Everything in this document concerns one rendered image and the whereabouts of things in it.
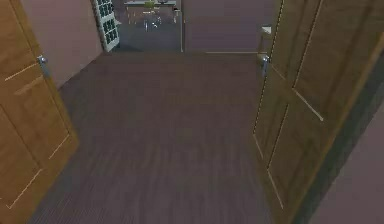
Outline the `grey table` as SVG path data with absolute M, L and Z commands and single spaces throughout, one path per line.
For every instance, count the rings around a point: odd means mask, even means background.
M 178 8 L 175 0 L 155 0 L 154 8 L 145 8 L 148 0 L 128 0 L 124 3 L 128 24 L 143 26 L 146 31 L 161 25 L 177 23 Z

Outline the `brown wooden room door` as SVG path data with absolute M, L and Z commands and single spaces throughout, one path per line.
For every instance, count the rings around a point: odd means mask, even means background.
M 253 136 L 274 224 L 293 224 L 384 48 L 384 0 L 276 0 Z
M 26 224 L 78 138 L 21 0 L 0 0 L 0 224 Z

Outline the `white glass-paned room door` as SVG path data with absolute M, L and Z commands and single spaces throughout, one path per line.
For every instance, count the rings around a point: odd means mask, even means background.
M 106 52 L 110 52 L 120 42 L 112 0 L 91 0 L 91 2 L 103 48 Z

